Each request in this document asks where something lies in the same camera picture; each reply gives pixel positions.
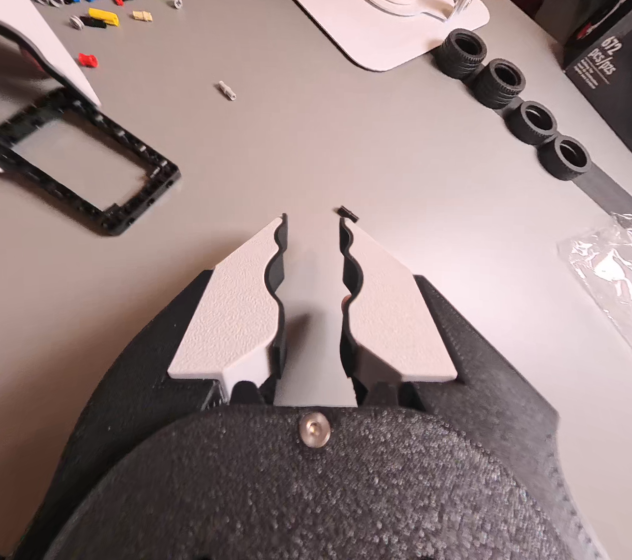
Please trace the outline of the black lego set box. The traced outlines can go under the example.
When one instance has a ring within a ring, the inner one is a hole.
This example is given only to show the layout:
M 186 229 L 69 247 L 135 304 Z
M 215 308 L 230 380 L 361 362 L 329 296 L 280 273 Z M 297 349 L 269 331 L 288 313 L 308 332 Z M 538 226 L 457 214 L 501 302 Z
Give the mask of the black lego set box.
M 563 69 L 631 150 L 631 0 L 609 0 L 577 27 Z

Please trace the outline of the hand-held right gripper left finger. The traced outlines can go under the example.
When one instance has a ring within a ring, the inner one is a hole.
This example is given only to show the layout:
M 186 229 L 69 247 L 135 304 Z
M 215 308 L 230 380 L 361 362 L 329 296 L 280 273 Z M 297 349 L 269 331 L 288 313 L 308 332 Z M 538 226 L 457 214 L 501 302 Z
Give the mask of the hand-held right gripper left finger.
M 286 359 L 284 280 L 288 217 L 273 219 L 211 271 L 168 367 L 174 380 L 214 380 L 228 400 L 239 382 L 281 378 Z

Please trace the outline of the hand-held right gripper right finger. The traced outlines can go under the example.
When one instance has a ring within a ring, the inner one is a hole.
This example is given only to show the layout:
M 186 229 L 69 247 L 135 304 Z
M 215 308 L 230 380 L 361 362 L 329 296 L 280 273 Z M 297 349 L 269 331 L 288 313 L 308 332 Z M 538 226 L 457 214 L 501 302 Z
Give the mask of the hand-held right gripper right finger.
M 455 381 L 458 372 L 405 264 L 349 217 L 339 218 L 343 256 L 340 357 L 355 396 L 377 385 Z

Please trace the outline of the clear plastic bag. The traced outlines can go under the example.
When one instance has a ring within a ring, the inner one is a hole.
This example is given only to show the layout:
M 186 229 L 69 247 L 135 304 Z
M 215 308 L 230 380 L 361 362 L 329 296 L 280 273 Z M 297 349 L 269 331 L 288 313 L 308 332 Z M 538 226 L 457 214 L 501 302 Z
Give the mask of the clear plastic bag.
M 612 213 L 606 226 L 563 240 L 561 260 L 628 346 L 631 345 L 631 214 Z

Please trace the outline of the black rubber lego tire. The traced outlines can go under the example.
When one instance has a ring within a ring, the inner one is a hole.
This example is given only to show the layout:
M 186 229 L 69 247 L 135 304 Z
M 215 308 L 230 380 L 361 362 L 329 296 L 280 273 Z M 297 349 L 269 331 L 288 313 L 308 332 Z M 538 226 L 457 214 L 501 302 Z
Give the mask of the black rubber lego tire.
M 526 87 L 522 70 L 507 59 L 495 58 L 479 72 L 471 84 L 471 93 L 483 106 L 501 110 Z
M 515 138 L 526 145 L 539 147 L 558 135 L 553 113 L 533 100 L 521 102 L 506 118 L 506 125 Z
M 557 135 L 542 143 L 536 154 L 542 168 L 561 181 L 571 181 L 587 173 L 593 163 L 587 149 L 565 135 Z
M 448 77 L 464 80 L 475 72 L 487 55 L 483 39 L 470 30 L 456 28 L 432 52 L 438 69 Z

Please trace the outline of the black rectangular lego frame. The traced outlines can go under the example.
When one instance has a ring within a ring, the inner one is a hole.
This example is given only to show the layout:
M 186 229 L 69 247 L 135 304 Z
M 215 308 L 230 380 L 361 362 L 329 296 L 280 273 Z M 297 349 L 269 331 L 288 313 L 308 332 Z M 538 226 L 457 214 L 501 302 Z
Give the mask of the black rectangular lego frame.
M 115 151 L 145 169 L 146 181 L 123 204 L 98 208 L 17 153 L 19 143 L 66 113 L 103 133 Z M 92 232 L 112 237 L 136 223 L 181 178 L 174 162 L 67 87 L 52 90 L 1 122 L 1 170 Z

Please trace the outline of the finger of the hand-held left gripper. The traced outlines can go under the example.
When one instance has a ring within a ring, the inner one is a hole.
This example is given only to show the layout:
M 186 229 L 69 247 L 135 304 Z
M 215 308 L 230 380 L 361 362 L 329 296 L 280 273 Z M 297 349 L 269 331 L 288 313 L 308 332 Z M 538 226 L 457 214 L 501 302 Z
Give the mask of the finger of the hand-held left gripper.
M 76 96 L 101 107 L 91 84 L 31 0 L 1 0 L 1 36 L 28 50 L 46 74 Z

